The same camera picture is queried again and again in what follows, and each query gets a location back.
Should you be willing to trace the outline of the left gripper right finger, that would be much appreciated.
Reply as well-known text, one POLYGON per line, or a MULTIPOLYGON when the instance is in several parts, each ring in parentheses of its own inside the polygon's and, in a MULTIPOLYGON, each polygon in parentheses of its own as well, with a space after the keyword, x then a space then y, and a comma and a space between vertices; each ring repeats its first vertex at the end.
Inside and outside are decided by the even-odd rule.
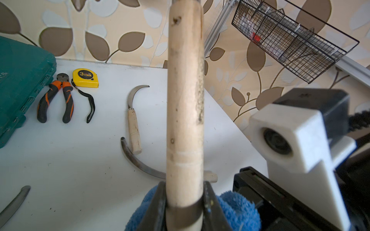
POLYGON ((204 182, 202 198, 203 223, 201 230, 232 231, 210 182, 204 182))

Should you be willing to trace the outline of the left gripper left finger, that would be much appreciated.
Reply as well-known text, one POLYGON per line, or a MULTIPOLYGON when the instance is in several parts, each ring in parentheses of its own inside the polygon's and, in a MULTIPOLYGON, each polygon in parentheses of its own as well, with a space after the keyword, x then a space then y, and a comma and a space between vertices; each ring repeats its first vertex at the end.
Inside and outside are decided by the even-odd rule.
POLYGON ((160 182, 144 197, 146 211, 138 224, 137 231, 166 231, 166 183, 160 182))

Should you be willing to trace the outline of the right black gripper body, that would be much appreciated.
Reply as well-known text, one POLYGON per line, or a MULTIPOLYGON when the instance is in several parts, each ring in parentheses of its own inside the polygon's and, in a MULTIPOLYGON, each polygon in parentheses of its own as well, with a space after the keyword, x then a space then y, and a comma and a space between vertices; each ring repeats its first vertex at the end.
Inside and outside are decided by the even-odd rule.
MULTIPOLYGON (((351 231, 370 229, 370 202, 339 177, 351 231)), ((262 231, 336 231, 337 228, 253 167, 234 176, 233 191, 255 204, 262 231)))

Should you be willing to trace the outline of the sickle wooden handle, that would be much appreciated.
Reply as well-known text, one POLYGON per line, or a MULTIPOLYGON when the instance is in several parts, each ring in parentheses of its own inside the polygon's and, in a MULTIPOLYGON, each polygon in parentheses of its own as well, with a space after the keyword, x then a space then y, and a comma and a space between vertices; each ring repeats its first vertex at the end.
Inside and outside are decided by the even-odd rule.
MULTIPOLYGON (((121 147, 123 149, 123 152, 124 152, 125 156, 135 167, 137 167, 139 170, 141 170, 142 172, 144 172, 144 173, 146 173, 150 176, 153 176, 153 177, 156 177, 156 178, 159 178, 159 179, 163 179, 163 180, 166 179, 166 173, 155 170, 155 169, 147 166, 143 162, 141 162, 138 158, 136 158, 135 155, 132 153, 132 151, 129 149, 127 141, 124 137, 121 137, 120 143, 121 143, 121 147)), ((204 177, 205 181, 208 181, 210 183, 216 183, 218 181, 217 174, 215 174, 211 171, 206 171, 205 170, 204 173, 203 173, 203 177, 204 177)))
POLYGON ((134 87, 128 95, 128 125, 129 135, 132 146, 132 152, 134 155, 142 153, 141 137, 139 132, 139 126, 137 121, 136 111, 133 107, 135 94, 142 88, 149 88, 149 85, 139 85, 134 87))
POLYGON ((166 227, 202 227, 204 138, 203 7, 173 1, 169 13, 166 227))
POLYGON ((10 218, 18 211, 31 190, 31 186, 22 187, 19 194, 8 204, 8 206, 0 213, 0 228, 2 228, 10 218))

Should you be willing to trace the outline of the blue microfiber rag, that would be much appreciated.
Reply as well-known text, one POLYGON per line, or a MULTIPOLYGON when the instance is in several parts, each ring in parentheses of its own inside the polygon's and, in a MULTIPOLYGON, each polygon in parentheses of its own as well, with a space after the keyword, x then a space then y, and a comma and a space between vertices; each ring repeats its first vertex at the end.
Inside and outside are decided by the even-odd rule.
MULTIPOLYGON (((148 207, 156 193, 157 186, 153 187, 145 195, 141 205, 132 214, 126 224, 126 231, 135 231, 141 223, 148 207)), ((255 204, 248 201, 243 195, 227 191, 217 196, 222 211, 234 231, 259 231, 262 222, 255 204)))

